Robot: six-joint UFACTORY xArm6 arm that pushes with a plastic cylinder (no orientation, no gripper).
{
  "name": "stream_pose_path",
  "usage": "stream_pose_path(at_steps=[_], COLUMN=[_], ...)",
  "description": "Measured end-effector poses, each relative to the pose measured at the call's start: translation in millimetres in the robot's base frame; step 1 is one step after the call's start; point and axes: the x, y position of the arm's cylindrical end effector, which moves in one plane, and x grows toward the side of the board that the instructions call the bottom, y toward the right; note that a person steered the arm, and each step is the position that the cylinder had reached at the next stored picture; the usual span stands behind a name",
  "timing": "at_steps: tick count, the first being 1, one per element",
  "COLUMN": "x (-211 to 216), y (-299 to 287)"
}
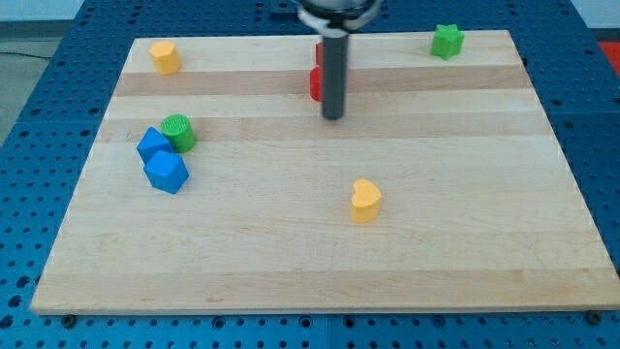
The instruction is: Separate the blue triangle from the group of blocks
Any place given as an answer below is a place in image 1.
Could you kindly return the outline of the robot arm flange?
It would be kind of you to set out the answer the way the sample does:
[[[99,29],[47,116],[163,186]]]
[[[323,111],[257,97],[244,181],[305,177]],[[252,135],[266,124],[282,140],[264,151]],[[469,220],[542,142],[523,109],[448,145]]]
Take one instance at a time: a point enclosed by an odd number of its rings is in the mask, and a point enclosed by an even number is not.
[[[380,12],[382,0],[299,0],[297,16],[320,34],[357,31]]]

